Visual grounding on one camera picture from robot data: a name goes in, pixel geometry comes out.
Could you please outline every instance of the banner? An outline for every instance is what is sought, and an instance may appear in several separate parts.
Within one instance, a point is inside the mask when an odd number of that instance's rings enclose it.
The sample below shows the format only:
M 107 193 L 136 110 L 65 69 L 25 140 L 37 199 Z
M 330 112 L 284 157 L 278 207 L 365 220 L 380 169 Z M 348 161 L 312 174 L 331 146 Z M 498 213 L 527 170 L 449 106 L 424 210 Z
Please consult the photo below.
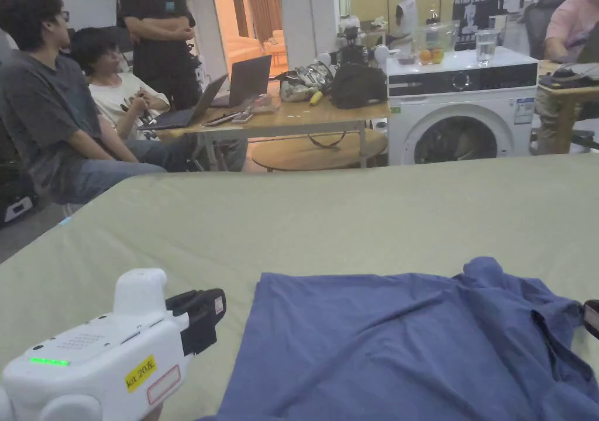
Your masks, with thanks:
M 474 33 L 489 28 L 489 17 L 503 14 L 503 0 L 453 0 L 453 20 L 460 20 L 456 51 L 476 48 Z

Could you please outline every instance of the bed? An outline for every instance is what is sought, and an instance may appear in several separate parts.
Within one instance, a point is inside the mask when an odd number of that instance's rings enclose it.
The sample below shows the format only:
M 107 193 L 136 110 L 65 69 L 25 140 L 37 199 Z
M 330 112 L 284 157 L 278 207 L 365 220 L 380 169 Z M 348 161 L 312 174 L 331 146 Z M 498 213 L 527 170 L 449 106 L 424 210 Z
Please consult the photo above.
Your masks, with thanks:
M 597 298 L 597 170 L 586 154 L 131 179 L 0 265 L 0 366 L 109 312 L 118 277 L 140 267 L 166 270 L 169 296 L 228 297 L 218 343 L 167 401 L 167 421 L 218 410 L 263 272 L 451 276 L 493 256 L 561 296 Z M 580 330 L 574 349 L 599 370 L 599 341 Z

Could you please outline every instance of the blue cloth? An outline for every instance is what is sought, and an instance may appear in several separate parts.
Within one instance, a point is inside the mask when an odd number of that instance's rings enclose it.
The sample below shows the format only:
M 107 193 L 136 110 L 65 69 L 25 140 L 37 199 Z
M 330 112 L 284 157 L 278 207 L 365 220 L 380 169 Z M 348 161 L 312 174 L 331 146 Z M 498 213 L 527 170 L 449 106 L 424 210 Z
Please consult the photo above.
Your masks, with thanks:
M 492 258 L 454 278 L 264 274 L 213 419 L 599 420 L 581 323 Z

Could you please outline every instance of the banana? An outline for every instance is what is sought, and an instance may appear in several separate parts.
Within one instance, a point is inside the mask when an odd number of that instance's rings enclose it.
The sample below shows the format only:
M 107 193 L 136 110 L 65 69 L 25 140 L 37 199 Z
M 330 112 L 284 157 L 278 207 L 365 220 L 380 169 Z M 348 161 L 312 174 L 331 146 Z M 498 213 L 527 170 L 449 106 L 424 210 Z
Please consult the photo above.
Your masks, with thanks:
M 322 95 L 322 92 L 321 92 L 321 91 L 318 91 L 318 92 L 317 92 L 317 93 L 315 93 L 315 94 L 312 96 L 312 98 L 310 99 L 310 101 L 309 101 L 309 105 L 310 105 L 310 106 L 317 106 L 317 105 L 318 105 L 318 104 L 321 102 L 321 100 L 322 100 L 322 97 L 323 97 L 323 95 Z

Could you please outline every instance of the glass of water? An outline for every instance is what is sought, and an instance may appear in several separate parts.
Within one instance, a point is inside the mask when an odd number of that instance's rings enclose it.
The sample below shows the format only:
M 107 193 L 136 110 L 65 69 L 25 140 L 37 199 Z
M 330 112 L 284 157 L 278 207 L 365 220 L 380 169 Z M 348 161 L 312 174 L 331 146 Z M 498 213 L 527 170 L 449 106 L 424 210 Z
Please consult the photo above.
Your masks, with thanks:
M 476 33 L 476 59 L 478 63 L 488 63 L 495 56 L 497 31 L 484 29 Z

